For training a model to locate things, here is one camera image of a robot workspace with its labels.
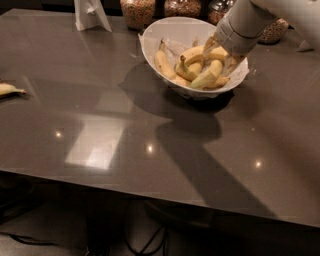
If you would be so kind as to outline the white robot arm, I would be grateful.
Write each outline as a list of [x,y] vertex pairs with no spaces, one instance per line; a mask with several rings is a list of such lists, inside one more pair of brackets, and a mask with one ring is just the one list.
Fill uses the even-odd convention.
[[254,49],[266,27],[284,19],[314,50],[320,50],[320,0],[237,0],[207,39],[204,52],[221,46],[232,73]]

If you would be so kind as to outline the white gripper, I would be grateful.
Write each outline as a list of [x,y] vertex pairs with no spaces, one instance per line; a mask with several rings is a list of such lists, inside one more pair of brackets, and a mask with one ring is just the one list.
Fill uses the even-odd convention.
[[237,0],[219,21],[215,34],[206,40],[203,54],[220,45],[229,53],[223,59],[222,75],[229,76],[257,44],[264,29],[276,16],[258,5],[258,0]]

